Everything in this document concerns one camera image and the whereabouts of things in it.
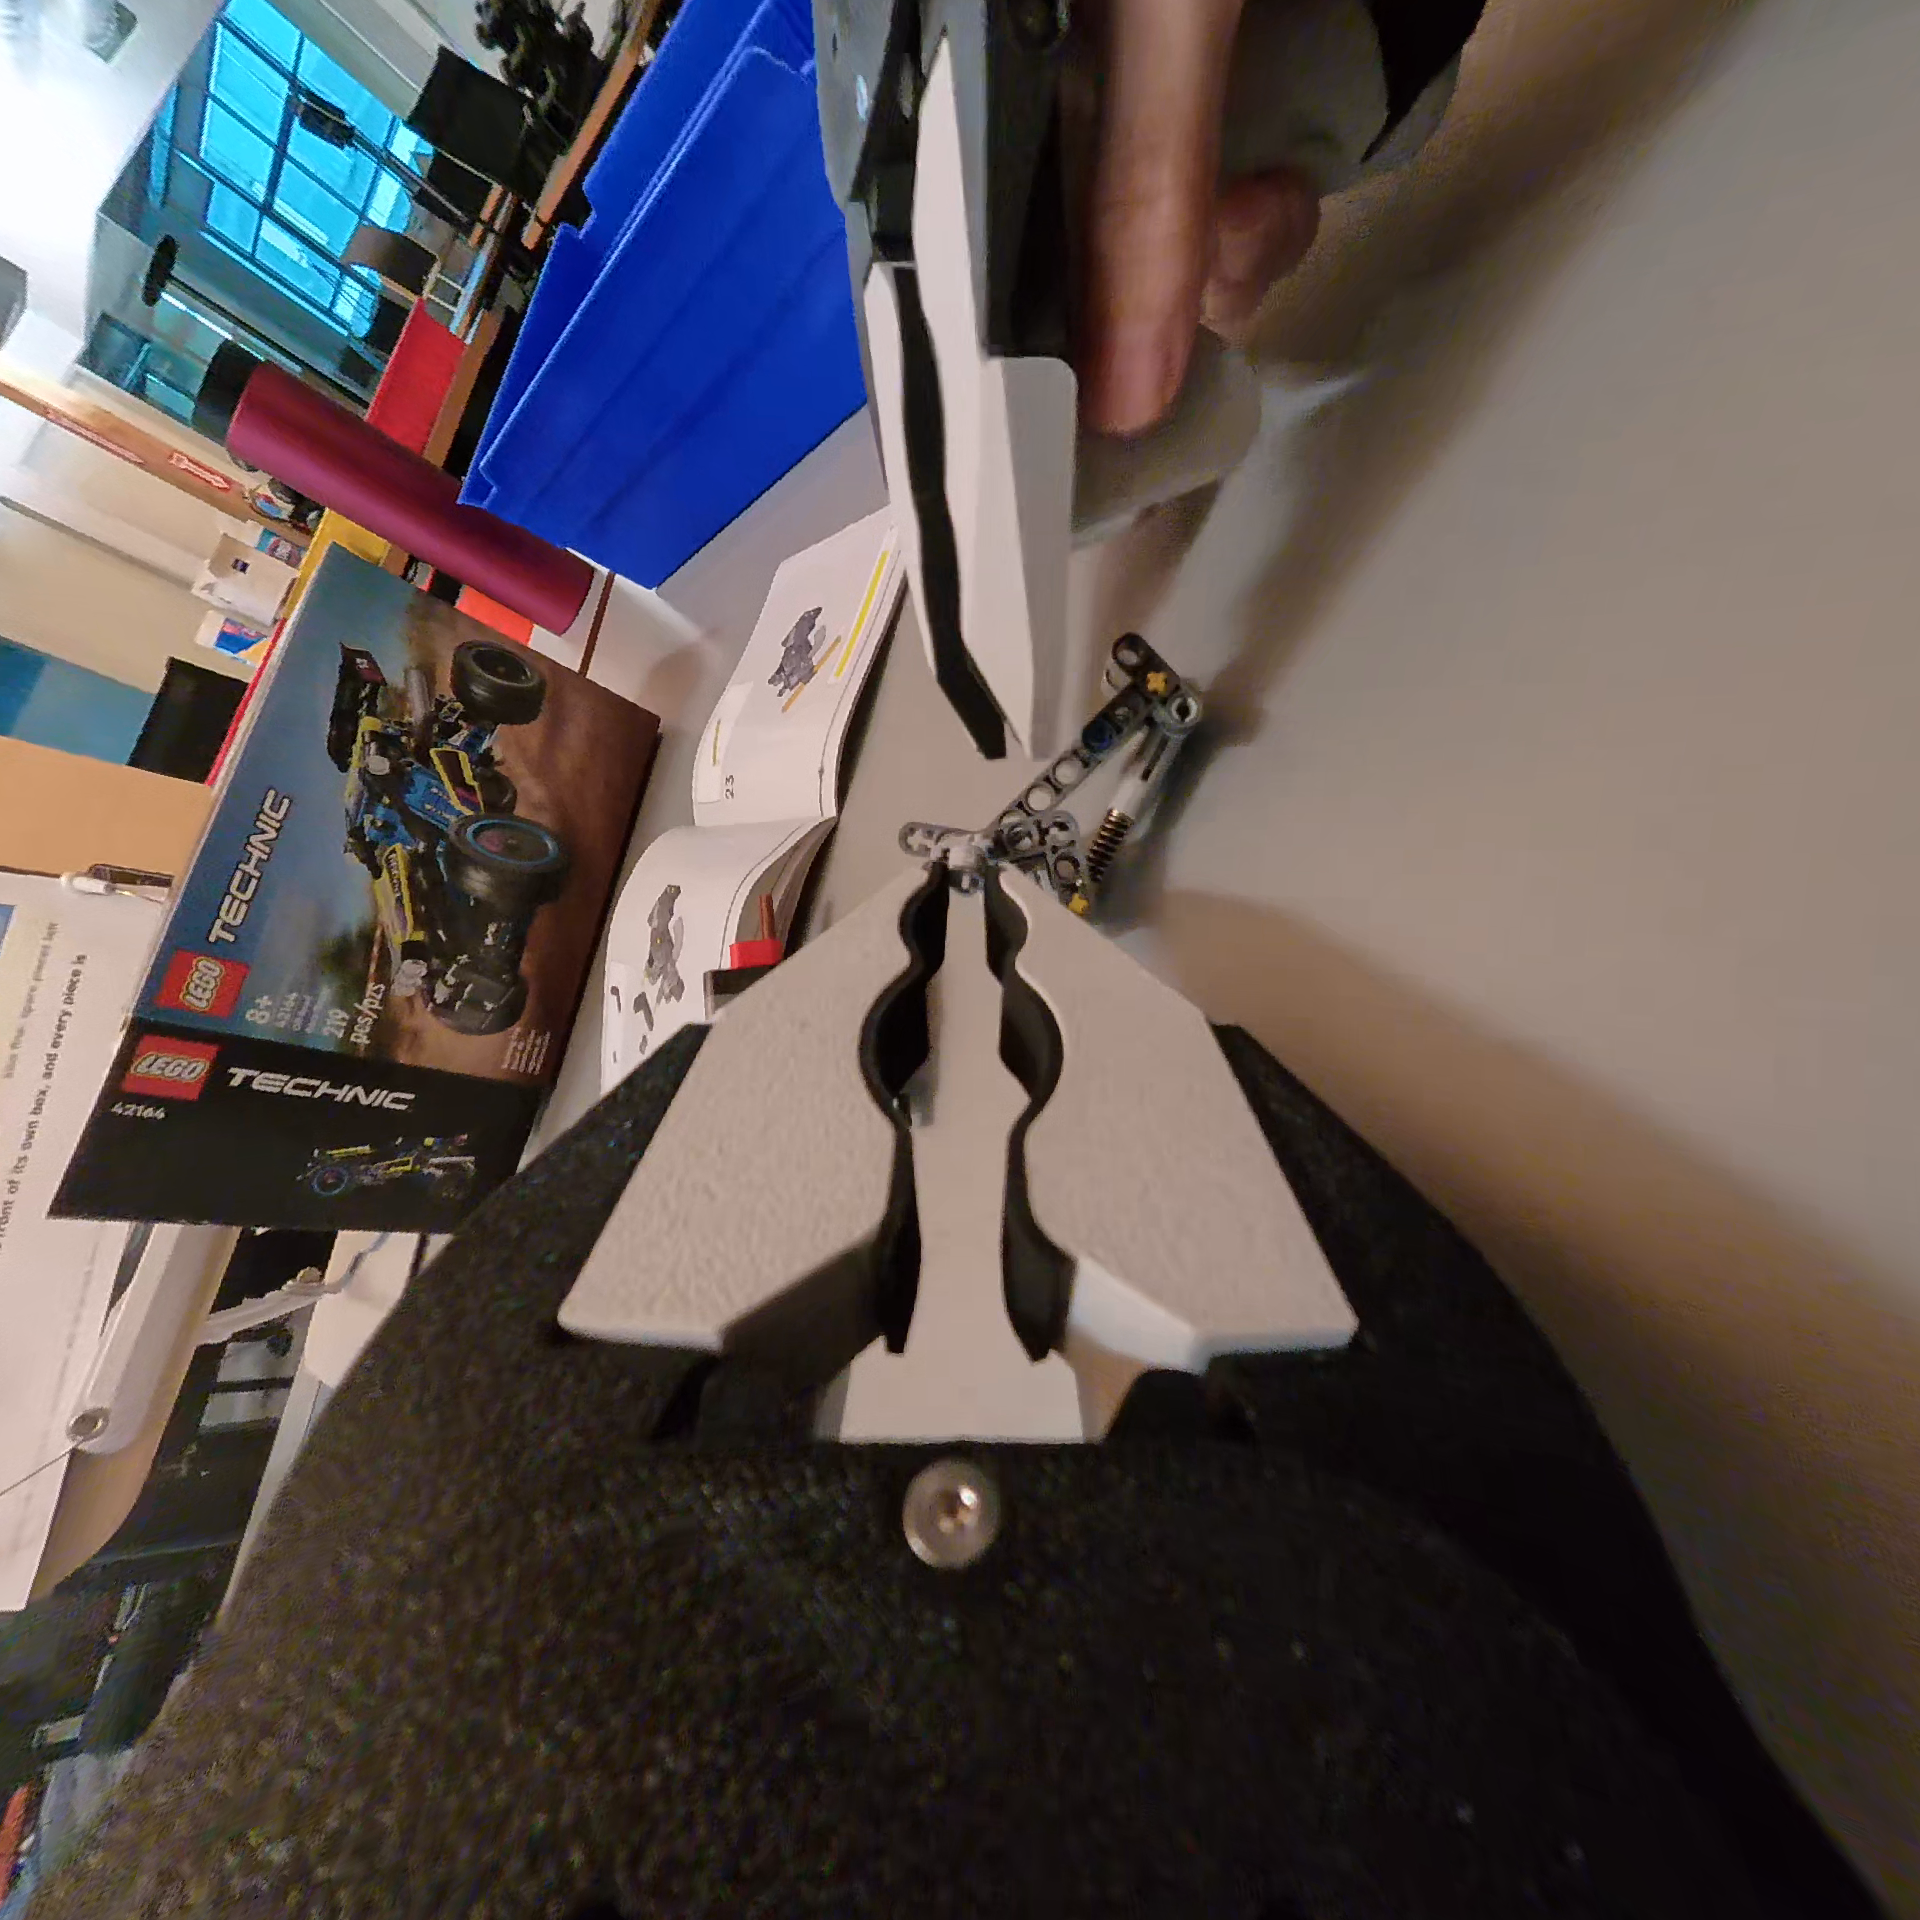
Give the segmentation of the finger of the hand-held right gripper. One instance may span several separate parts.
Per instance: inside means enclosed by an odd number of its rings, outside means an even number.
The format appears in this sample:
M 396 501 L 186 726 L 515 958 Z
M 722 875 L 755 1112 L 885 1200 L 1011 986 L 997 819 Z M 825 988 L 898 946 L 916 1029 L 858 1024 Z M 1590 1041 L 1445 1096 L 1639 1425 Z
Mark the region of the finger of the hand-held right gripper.
M 1006 755 L 1006 721 L 971 658 L 957 541 L 946 494 L 940 368 L 910 264 L 877 256 L 862 289 L 879 459 L 902 537 L 929 666 L 951 713 L 987 761 Z
M 945 417 L 957 629 L 1019 752 L 1061 724 L 1076 385 L 1052 354 L 985 346 L 956 49 L 935 52 L 919 121 L 914 264 Z

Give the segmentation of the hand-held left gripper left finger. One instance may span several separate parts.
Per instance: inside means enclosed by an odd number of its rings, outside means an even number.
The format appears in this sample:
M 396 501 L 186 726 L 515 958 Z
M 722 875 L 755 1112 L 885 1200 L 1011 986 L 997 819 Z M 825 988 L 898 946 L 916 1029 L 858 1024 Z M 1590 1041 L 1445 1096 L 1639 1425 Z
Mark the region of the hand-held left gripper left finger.
M 559 1309 L 690 1357 L 663 1436 L 812 1422 L 863 1352 L 905 1355 L 951 898 L 948 868 L 907 868 L 705 1030 Z

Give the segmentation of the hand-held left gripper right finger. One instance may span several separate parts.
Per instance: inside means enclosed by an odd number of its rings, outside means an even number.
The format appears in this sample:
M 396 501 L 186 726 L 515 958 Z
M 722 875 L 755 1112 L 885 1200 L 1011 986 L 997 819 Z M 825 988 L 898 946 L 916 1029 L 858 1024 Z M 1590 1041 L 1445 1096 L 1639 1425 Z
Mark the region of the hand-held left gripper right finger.
M 1212 1022 L 1025 880 L 983 880 L 1007 1133 L 1002 1291 L 1084 1437 L 1147 1377 L 1337 1353 L 1357 1314 Z

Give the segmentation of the grey lego suspension assembly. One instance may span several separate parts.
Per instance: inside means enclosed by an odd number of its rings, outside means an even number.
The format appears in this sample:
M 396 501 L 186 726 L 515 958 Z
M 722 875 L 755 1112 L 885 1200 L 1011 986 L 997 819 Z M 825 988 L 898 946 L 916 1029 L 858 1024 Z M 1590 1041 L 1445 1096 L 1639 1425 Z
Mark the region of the grey lego suspension assembly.
M 946 864 L 962 892 L 1021 875 L 1090 918 L 1119 850 L 1142 827 L 1205 715 L 1199 691 L 1139 633 L 1117 635 L 1109 699 L 975 830 L 905 822 L 902 856 Z

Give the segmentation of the lego set box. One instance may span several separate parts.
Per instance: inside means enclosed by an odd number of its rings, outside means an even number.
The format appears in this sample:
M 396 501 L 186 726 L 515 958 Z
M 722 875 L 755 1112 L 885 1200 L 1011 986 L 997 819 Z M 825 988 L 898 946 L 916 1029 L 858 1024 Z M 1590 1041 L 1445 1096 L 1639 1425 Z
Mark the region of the lego set box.
M 655 744 L 652 710 L 327 554 L 50 1212 L 454 1232 L 565 1061 Z

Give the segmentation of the person's right hand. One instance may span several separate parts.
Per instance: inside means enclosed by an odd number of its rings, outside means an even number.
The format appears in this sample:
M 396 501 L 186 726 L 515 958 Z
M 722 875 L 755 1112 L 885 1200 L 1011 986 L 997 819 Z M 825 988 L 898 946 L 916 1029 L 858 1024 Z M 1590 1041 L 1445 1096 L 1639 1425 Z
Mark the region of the person's right hand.
M 1241 2 L 1117 2 L 1093 29 L 1076 380 L 1100 436 L 1155 428 L 1199 330 L 1241 330 L 1316 238 L 1321 193 L 1302 172 L 1223 172 L 1241 17 Z

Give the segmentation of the blue plastic bin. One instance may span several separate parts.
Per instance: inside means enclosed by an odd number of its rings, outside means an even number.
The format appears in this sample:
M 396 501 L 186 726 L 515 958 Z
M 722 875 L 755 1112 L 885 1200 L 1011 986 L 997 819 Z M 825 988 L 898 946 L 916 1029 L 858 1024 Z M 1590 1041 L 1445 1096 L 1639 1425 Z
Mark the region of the blue plastic bin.
M 779 153 L 789 137 L 820 141 L 814 13 L 802 2 L 687 2 L 635 81 L 585 173 L 580 240 L 605 258 L 655 193 L 690 158 L 700 133 L 731 112 L 748 137 Z
M 647 222 L 603 249 L 562 227 L 462 501 L 660 585 L 863 400 L 830 200 L 730 238 Z

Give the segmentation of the open instruction booklet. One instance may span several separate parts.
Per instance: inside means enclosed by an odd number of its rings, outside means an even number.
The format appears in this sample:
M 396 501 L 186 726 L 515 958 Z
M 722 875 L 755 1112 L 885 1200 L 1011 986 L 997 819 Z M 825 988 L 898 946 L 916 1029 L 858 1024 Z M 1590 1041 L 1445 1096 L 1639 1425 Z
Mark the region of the open instruction booklet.
M 905 597 L 890 513 L 786 561 L 695 740 L 690 822 L 652 838 L 609 923 L 596 1085 L 611 1092 L 681 1029 L 762 973 L 730 971 L 772 892 L 783 953 L 814 858 L 837 825 L 862 688 Z

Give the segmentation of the red box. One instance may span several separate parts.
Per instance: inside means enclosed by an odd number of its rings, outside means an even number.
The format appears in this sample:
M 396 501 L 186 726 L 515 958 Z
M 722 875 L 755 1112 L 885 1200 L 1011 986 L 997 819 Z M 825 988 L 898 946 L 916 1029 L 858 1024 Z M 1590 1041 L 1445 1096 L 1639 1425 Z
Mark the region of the red box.
M 367 422 L 443 466 L 502 321 L 491 309 L 469 333 L 457 333 L 425 300 L 415 302 L 375 387 Z

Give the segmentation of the maroon tube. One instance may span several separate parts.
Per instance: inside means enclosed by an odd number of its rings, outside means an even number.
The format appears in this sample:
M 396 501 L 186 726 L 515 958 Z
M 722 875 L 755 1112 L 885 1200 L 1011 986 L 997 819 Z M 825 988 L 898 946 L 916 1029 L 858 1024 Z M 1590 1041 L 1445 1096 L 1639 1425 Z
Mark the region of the maroon tube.
M 587 561 L 465 504 L 451 474 L 277 365 L 251 368 L 225 440 L 237 462 L 539 629 L 565 633 L 593 592 Z

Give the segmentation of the yellow box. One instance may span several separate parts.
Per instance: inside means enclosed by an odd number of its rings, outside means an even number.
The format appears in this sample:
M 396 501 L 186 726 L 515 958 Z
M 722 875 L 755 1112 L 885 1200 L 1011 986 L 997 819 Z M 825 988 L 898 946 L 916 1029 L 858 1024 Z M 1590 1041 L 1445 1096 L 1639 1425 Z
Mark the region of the yellow box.
M 396 548 L 389 539 L 373 536 L 367 528 L 341 513 L 324 510 L 313 536 L 303 545 L 303 554 L 294 572 L 293 597 L 299 597 L 310 585 L 317 566 L 332 550 L 377 564 L 397 578 L 405 576 L 412 564 L 405 548 Z

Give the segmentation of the large window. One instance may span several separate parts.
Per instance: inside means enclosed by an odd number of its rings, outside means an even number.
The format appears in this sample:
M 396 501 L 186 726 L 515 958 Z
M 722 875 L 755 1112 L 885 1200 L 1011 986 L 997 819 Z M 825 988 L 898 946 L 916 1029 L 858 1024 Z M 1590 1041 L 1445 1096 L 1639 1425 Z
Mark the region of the large window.
M 220 4 L 103 201 L 85 371 L 186 421 L 241 346 L 364 409 L 405 313 L 347 254 L 405 233 L 427 155 L 277 4 Z

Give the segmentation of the black box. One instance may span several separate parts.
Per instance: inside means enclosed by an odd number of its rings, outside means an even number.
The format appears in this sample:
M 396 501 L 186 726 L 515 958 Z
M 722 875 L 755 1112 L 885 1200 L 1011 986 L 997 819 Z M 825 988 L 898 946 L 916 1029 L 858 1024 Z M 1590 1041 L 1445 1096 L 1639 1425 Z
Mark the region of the black box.
M 206 785 L 215 774 L 246 694 L 246 680 L 171 657 L 135 736 L 129 765 L 157 777 Z

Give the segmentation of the cardboard box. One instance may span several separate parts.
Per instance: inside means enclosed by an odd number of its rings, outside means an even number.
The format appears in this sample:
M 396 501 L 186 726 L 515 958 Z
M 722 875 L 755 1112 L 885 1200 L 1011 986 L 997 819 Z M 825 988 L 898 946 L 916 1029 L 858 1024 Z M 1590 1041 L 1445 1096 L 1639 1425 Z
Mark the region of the cardboard box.
M 3 738 L 3 868 L 59 878 L 115 866 L 175 878 L 194 856 L 211 789 L 123 763 Z

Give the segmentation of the white metal bracket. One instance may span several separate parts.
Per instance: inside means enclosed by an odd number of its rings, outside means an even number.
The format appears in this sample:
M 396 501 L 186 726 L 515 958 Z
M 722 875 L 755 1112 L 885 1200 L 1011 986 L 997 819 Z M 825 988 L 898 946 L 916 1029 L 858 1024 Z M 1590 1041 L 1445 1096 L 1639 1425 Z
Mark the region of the white metal bracket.
M 190 1222 L 133 1228 L 99 1346 L 67 1419 L 71 1450 L 97 1457 L 129 1450 L 175 1377 L 175 1348 L 221 1346 L 346 1289 L 346 1280 L 327 1280 L 323 1269 L 303 1267 L 293 1280 L 215 1313 L 207 1301 L 236 1245 L 237 1230 Z

